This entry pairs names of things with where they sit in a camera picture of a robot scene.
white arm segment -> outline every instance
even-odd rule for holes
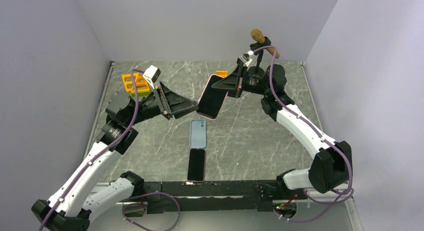
[[[309,155],[312,159],[315,157],[321,148],[328,149],[330,146],[325,142],[321,142],[321,139],[317,136],[317,134],[312,130],[309,125],[307,125],[303,120],[303,118],[307,119],[317,130],[319,130],[326,140],[330,143],[334,144],[335,140],[329,136],[327,136],[324,132],[322,132],[317,126],[315,126],[304,114],[299,110],[299,107],[295,104],[287,105],[287,108],[295,111],[297,116],[293,115],[287,109],[282,108],[282,110],[277,112],[276,121],[283,125],[286,129],[288,129],[296,138],[299,140],[302,145],[309,152]]]
[[[133,194],[134,185],[126,178],[120,177],[107,188],[87,197],[82,208],[91,210],[90,223],[99,215]]]
[[[315,158],[315,154],[320,152],[320,149],[328,149],[330,146],[325,142],[321,141],[321,138],[314,132],[314,130],[307,125],[300,117],[307,119],[320,133],[322,138],[328,140],[334,144],[335,140],[327,136],[317,126],[315,126],[303,113],[299,110],[299,107],[294,104],[289,104],[287,107],[297,113],[293,115],[287,109],[283,108],[277,112],[276,121],[287,128],[301,144],[306,148],[312,159]],[[283,176],[285,185],[290,190],[295,189],[308,189],[314,188],[309,180],[309,168],[295,169],[291,172],[286,173]]]
[[[285,174],[282,179],[290,190],[295,189],[313,189],[314,187],[309,181],[309,168],[295,169]]]
[[[72,176],[66,181],[66,183],[48,200],[50,201],[49,206],[53,205],[58,201],[59,197],[63,194],[66,188],[74,180],[75,176],[80,172],[80,170],[88,163],[90,160],[100,153],[107,145],[98,142],[94,143],[87,157],[82,161],[79,167],[75,170]],[[107,151],[102,156],[100,156],[95,162],[89,166],[79,180],[75,183],[70,192],[64,197],[63,201],[56,208],[56,212],[64,211],[66,212],[66,217],[76,217],[81,211],[84,201],[87,196],[93,190],[94,186],[97,184],[99,179],[105,173],[107,168],[114,162],[116,162],[122,155],[115,151]]]

orange block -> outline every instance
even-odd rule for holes
[[[228,76],[228,71],[224,71],[224,70],[217,70],[217,71],[215,72],[215,74],[216,74],[216,75],[219,75],[219,76],[221,76],[221,77],[223,77],[223,78],[226,78],[226,77]]]
[[[133,82],[131,81],[131,74],[125,73],[125,74],[122,74],[121,77],[122,77],[123,87],[125,88],[125,91],[127,91],[130,94],[135,94]],[[137,92],[139,94],[150,93],[149,84],[143,78],[143,75],[141,75],[141,73],[135,72],[134,80],[135,80],[135,85],[137,87]]]

phone case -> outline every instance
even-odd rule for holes
[[[212,78],[212,76],[220,76],[220,75],[218,75],[218,74],[211,74],[210,76],[209,76],[209,79],[207,80],[207,82],[206,82],[206,85],[204,86],[204,88],[203,88],[203,91],[201,92],[201,94],[200,94],[200,98],[198,99],[198,103],[200,102],[200,100],[202,99],[202,96],[203,96],[203,93],[205,92],[205,89],[206,89],[206,87],[208,86],[208,83],[209,83],[209,81],[211,80],[211,78]],[[199,115],[201,115],[202,117],[205,117],[205,118],[207,118],[208,120],[216,120],[216,118],[212,118],[212,117],[209,117],[209,116],[207,116],[207,115],[205,115],[205,114],[203,114],[203,113],[201,113],[201,112],[198,112],[198,111],[196,111],[196,113],[198,113]]]
[[[206,120],[192,119],[190,121],[190,148],[206,148]]]

cable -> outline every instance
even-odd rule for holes
[[[178,210],[178,216],[176,217],[176,220],[175,220],[175,222],[173,223],[173,225],[172,225],[170,228],[165,229],[164,231],[170,231],[170,230],[172,230],[173,228],[175,228],[175,226],[177,225],[177,223],[178,223],[178,221],[180,220],[180,217],[181,217],[181,209],[180,209],[180,205],[178,204],[177,200],[176,200],[174,197],[172,197],[171,195],[167,194],[166,192],[150,192],[150,193],[146,193],[146,194],[143,194],[143,195],[130,197],[130,199],[144,198],[144,197],[152,196],[152,195],[165,195],[165,196],[169,197],[169,198],[170,198],[170,199],[171,199],[171,200],[175,203],[176,208],[177,208],[177,210]],[[133,225],[135,225],[135,226],[137,226],[137,227],[139,227],[139,228],[141,228],[141,229],[144,229],[144,230],[146,230],[146,231],[154,231],[154,230],[152,230],[152,229],[149,229],[149,228],[144,227],[143,225],[141,225],[141,224],[139,224],[139,223],[137,223],[137,222],[132,221],[132,220],[131,220],[131,219],[129,219],[127,216],[125,216],[125,208],[126,208],[126,207],[128,207],[128,206],[131,206],[131,205],[134,205],[134,203],[133,203],[133,204],[128,204],[128,205],[126,205],[126,206],[124,206],[124,207],[122,208],[122,216],[123,216],[123,218],[124,218],[126,221],[128,221],[128,222],[132,223]]]
[[[280,206],[287,206],[287,205],[289,205],[294,199],[295,199],[295,193],[293,193],[293,195],[290,197],[290,200],[289,201],[287,201],[287,202],[283,202],[282,204],[280,204]]]
[[[133,87],[137,87],[136,85],[136,81],[134,80],[134,71],[136,72],[143,72],[140,70],[130,70],[130,75],[131,75],[131,81],[132,81],[132,86]],[[117,138],[115,139],[113,142],[111,142],[107,147],[105,147],[102,151],[100,151],[97,155],[95,155],[90,162],[92,162],[93,164],[95,163],[95,161],[102,156],[104,153],[108,152],[110,148],[112,148],[113,146],[115,146],[117,143],[119,143],[124,137],[125,135],[128,134],[128,132],[130,131],[130,129],[133,127],[134,122],[136,121],[136,117],[137,117],[137,112],[139,110],[139,93],[137,92],[136,88],[134,88],[135,90],[135,107],[134,107],[134,114],[132,115],[132,119],[128,124],[128,127],[126,127],[126,129],[124,130],[124,132]],[[68,187],[65,189],[65,191],[63,191],[62,195],[58,198],[58,199],[64,199],[66,197],[66,195],[71,191],[71,189],[75,186],[75,184],[77,183],[77,181],[81,178],[81,176],[84,174],[84,172],[90,167],[90,165],[88,163],[86,163],[81,170],[76,174],[75,178],[70,182],[70,184],[68,185]],[[51,209],[48,211],[47,215],[44,217],[44,219],[41,222],[41,225],[38,229],[38,231],[43,231],[44,226],[47,224],[49,218],[52,216],[53,212],[58,208],[58,206],[60,205],[60,201],[57,200],[56,203],[53,205],[53,207],[51,207]]]
[[[274,98],[275,98],[275,100],[284,108],[284,109],[286,109],[288,112],[290,112],[291,114],[293,114],[293,115],[295,115],[295,116],[297,116],[298,114],[295,112],[295,111],[293,111],[293,110],[291,110],[289,107],[287,107],[281,100],[280,100],[280,98],[277,96],[277,93],[276,93],[276,91],[274,90],[274,84],[273,84],[273,69],[274,69],[274,62],[275,62],[275,60],[276,60],[276,54],[277,54],[277,51],[278,51],[278,49],[277,49],[277,47],[275,47],[275,46],[272,46],[272,45],[267,45],[267,46],[263,46],[263,47],[260,47],[260,48],[257,48],[257,49],[255,49],[253,52],[254,53],[257,53],[257,52],[259,52],[259,51],[261,51],[261,50],[264,50],[264,49],[267,49],[267,48],[274,48],[274,54],[272,55],[272,59],[271,59],[271,65],[270,65],[270,68],[269,68],[269,86],[270,86],[270,89],[271,89],[271,92],[272,92],[272,95],[274,96]],[[300,119],[303,121],[303,122],[305,122],[315,133],[316,133],[316,135],[319,137],[319,138],[322,138],[323,137],[323,135],[321,134],[321,132],[317,129],[317,128],[315,128],[315,126],[309,121],[309,120],[307,120],[306,118],[304,118],[304,117],[300,117]],[[324,211],[322,212],[322,213],[320,213],[320,214],[318,214],[315,218],[311,218],[311,219],[308,219],[308,220],[293,220],[292,222],[296,222],[296,223],[306,223],[306,222],[311,222],[311,221],[314,221],[314,220],[316,220],[316,219],[318,219],[318,218],[320,218],[322,215],[324,215],[334,204],[339,204],[339,203],[342,203],[342,202],[344,202],[344,201],[346,201],[347,199],[349,199],[350,197],[352,197],[352,195],[354,194],[354,189],[352,188],[352,181],[353,181],[353,172],[352,172],[352,166],[351,166],[351,163],[349,162],[349,160],[348,160],[348,157],[346,157],[346,155],[338,148],[338,147],[336,147],[334,144],[332,144],[331,142],[329,142],[327,139],[324,139],[323,140],[323,142],[324,143],[326,143],[327,145],[329,145],[333,150],[335,150],[342,158],[343,158],[343,161],[344,161],[344,163],[346,164],[346,166],[347,166],[347,173],[348,173],[348,184],[347,184],[347,189],[345,190],[345,191],[342,191],[342,192],[338,192],[338,191],[336,191],[336,190],[332,190],[332,192],[334,192],[334,193],[336,193],[336,194],[338,194],[338,196],[336,197],[336,199],[334,200],[334,201],[332,201],[332,202],[323,202],[323,201],[317,201],[317,200],[315,200],[315,199],[313,199],[310,195],[308,195],[307,193],[306,193],[306,191],[304,191],[304,193],[306,194],[306,196],[310,199],[310,200],[312,200],[312,201],[314,201],[314,202],[316,202],[316,203],[319,203],[319,204],[326,204],[326,205],[328,205],[328,207],[326,208],[326,209],[324,209]],[[344,199],[342,199],[342,200],[340,200],[340,201],[338,201],[338,199],[340,199],[341,197],[342,197],[342,195],[347,195],[347,194],[349,194],[347,197],[345,197]]]

smartphone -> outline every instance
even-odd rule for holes
[[[212,85],[220,80],[224,79],[221,76],[212,74],[207,81],[206,87],[204,87],[198,101],[197,113],[214,120],[217,118],[221,107],[224,104],[224,100],[227,96],[227,91],[222,91],[212,88]]]
[[[206,120],[192,119],[190,121],[190,148],[206,148]]]
[[[188,158],[188,181],[203,181],[205,176],[205,159],[206,153],[204,149],[191,149],[190,158]]]

